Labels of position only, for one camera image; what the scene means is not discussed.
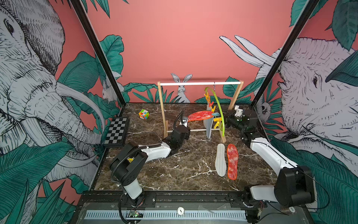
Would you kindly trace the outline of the red orange-edged insole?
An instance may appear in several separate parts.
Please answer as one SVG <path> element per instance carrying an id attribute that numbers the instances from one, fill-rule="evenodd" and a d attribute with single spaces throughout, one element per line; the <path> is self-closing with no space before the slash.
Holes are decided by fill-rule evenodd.
<path id="1" fill-rule="evenodd" d="M 228 159 L 227 176 L 231 180 L 236 180 L 239 154 L 234 144 L 229 144 L 227 147 L 227 159 Z"/>
<path id="2" fill-rule="evenodd" d="M 211 111 L 199 111 L 199 112 L 195 112 L 193 114 L 190 114 L 188 116 L 188 122 L 201 121 L 201 120 L 206 120 L 206 119 L 210 119 L 210 118 L 213 118 L 213 112 L 211 112 Z"/>

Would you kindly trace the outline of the white smooth insole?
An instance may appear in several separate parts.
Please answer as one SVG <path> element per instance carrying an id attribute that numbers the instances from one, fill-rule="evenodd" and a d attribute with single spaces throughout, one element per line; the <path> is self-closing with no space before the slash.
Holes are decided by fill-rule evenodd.
<path id="1" fill-rule="evenodd" d="M 206 120 L 203 120 L 204 127 L 206 128 L 206 136 L 207 139 L 211 139 L 211 132 L 212 132 L 212 124 L 213 124 L 214 117 L 208 118 Z"/>

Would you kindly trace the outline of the grey textured insole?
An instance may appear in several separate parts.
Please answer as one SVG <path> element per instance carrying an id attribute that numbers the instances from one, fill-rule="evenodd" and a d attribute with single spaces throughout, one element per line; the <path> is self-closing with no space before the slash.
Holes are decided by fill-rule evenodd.
<path id="1" fill-rule="evenodd" d="M 215 170 L 220 177 L 223 177 L 226 174 L 225 145 L 222 143 L 217 145 Z"/>

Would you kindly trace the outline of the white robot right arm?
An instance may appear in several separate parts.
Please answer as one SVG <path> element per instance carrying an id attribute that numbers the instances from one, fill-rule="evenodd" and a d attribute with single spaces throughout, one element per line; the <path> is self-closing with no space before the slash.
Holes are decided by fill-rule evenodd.
<path id="1" fill-rule="evenodd" d="M 236 106 L 224 114 L 224 119 L 226 127 L 237 129 L 241 141 L 263 158 L 277 175 L 275 185 L 249 187 L 250 201 L 276 202 L 286 208 L 315 201 L 312 171 L 284 156 L 269 142 L 254 110 Z"/>

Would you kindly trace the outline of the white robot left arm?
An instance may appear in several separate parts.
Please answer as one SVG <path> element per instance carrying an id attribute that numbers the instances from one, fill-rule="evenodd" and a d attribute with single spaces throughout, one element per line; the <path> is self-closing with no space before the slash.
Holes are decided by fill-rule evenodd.
<path id="1" fill-rule="evenodd" d="M 111 161 L 110 179 L 124 190 L 136 205 L 144 198 L 143 189 L 139 184 L 138 175 L 143 166 L 153 160 L 175 155 L 185 140 L 190 136 L 190 128 L 179 125 L 161 143 L 138 145 L 135 142 L 126 144 L 122 151 Z"/>

